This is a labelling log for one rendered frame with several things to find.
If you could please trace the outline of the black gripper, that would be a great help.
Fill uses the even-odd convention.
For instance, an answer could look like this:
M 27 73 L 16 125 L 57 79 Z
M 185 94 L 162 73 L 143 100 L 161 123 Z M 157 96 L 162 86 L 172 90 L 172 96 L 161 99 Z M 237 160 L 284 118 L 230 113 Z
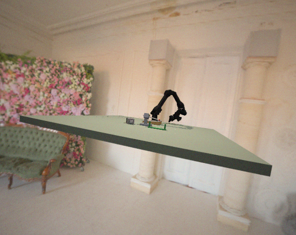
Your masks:
M 177 112 L 175 112 L 175 114 L 173 116 L 169 116 L 169 122 L 170 121 L 174 121 L 176 118 L 176 116 L 179 116 L 179 114 Z

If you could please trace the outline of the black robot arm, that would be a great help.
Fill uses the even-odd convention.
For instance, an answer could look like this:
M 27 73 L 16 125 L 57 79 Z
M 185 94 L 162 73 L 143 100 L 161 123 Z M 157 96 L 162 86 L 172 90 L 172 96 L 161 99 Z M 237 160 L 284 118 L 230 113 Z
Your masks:
M 163 106 L 163 104 L 165 103 L 165 101 L 167 100 L 167 98 L 169 96 L 173 95 L 174 99 L 176 100 L 177 102 L 177 107 L 178 107 L 178 110 L 176 111 L 179 115 L 182 114 L 182 115 L 187 115 L 187 112 L 185 110 L 185 106 L 183 104 L 183 102 L 180 101 L 178 95 L 176 94 L 175 91 L 172 91 L 172 90 L 165 90 L 164 92 L 164 96 L 162 97 L 162 99 L 160 100 L 160 102 L 158 103 L 157 106 L 155 106 L 153 108 L 153 110 L 151 111 L 151 115 L 152 115 L 152 118 L 156 118 L 157 119 L 157 115 L 159 115 L 159 113 L 162 111 L 161 107 Z M 176 116 L 175 117 L 177 119 L 177 121 L 180 121 L 182 119 L 182 117 L 180 116 Z

